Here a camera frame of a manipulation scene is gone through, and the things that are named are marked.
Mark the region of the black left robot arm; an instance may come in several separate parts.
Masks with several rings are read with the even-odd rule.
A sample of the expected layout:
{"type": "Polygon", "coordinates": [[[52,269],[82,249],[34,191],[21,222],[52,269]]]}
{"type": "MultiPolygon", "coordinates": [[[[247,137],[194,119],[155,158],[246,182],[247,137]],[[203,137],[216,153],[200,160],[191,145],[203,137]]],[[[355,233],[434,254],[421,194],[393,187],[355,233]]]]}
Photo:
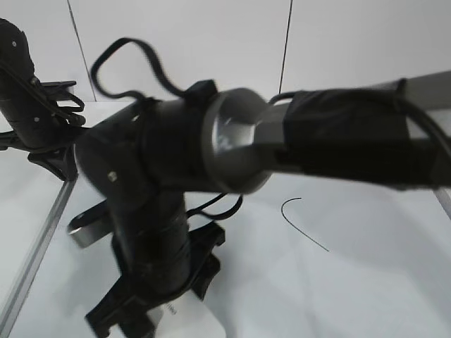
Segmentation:
{"type": "Polygon", "coordinates": [[[70,88],[75,81],[41,82],[25,33],[1,20],[1,114],[11,130],[1,150],[18,149],[63,181],[78,176],[73,144],[85,131],[85,104],[70,88]]]}

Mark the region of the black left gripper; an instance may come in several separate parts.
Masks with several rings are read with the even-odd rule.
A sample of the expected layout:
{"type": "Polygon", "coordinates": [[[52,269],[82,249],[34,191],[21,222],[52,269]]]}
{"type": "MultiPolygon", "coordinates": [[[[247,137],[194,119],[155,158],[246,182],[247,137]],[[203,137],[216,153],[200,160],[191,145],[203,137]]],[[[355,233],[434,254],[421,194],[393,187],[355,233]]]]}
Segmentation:
{"type": "Polygon", "coordinates": [[[75,181],[74,148],[67,146],[85,128],[85,104],[73,94],[75,81],[45,82],[29,92],[20,85],[1,87],[1,114],[12,130],[1,133],[1,149],[48,151],[27,156],[64,182],[75,181]]]}

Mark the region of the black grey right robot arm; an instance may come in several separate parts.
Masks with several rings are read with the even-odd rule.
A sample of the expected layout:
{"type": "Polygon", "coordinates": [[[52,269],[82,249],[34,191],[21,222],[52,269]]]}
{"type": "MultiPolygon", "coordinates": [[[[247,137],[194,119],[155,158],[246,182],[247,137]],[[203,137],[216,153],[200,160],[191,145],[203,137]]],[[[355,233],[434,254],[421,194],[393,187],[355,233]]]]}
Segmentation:
{"type": "Polygon", "coordinates": [[[201,81],[174,101],[139,99],[88,129],[75,153],[104,196],[97,222],[113,235],[121,275],[87,314],[98,337],[119,326],[153,337],[148,312],[187,292],[203,298],[221,269],[220,219],[197,230],[186,192],[243,196],[274,173],[394,189],[450,186],[450,129],[431,117],[450,108],[450,73],[349,89],[297,91],[270,101],[201,81]]]}

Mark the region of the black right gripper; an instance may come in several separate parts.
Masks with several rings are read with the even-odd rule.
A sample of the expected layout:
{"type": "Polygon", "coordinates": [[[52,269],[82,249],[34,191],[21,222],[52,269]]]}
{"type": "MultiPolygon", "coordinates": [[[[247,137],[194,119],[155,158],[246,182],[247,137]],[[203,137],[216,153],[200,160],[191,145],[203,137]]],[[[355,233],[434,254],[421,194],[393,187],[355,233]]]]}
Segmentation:
{"type": "Polygon", "coordinates": [[[192,291],[204,300],[221,271],[213,250],[226,240],[211,221],[190,230],[185,209],[113,213],[113,249],[121,276],[85,316],[96,337],[118,325],[125,337],[151,337],[147,310],[192,291]]]}

